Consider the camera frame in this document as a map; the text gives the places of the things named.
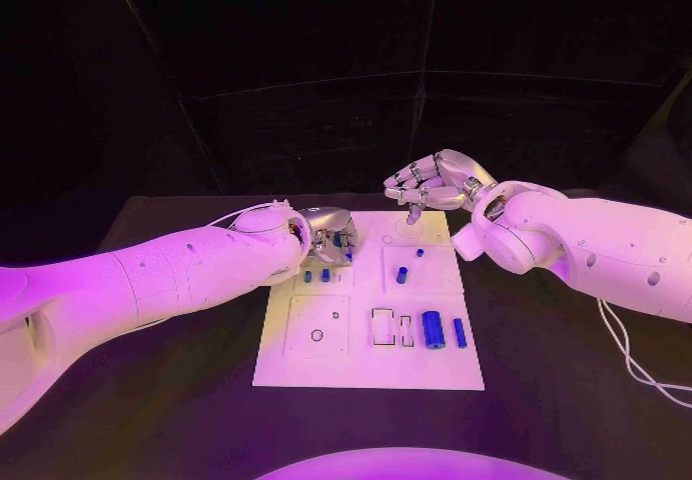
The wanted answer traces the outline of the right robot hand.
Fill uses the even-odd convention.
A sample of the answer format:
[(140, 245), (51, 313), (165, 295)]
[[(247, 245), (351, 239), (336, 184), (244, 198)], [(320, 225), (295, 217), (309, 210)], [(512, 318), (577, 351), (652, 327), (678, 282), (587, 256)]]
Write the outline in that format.
[(472, 212), (485, 191), (496, 184), (470, 156), (444, 149), (411, 162), (385, 179), (384, 193), (400, 206), (408, 206), (407, 224), (414, 225), (426, 208)]

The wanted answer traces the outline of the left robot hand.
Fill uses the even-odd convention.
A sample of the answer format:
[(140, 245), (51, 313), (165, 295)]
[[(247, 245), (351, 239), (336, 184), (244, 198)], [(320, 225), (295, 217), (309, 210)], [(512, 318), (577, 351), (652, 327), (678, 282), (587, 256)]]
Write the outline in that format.
[(358, 230), (351, 211), (312, 207), (299, 211), (310, 228), (310, 255), (323, 262), (349, 266), (358, 250)]

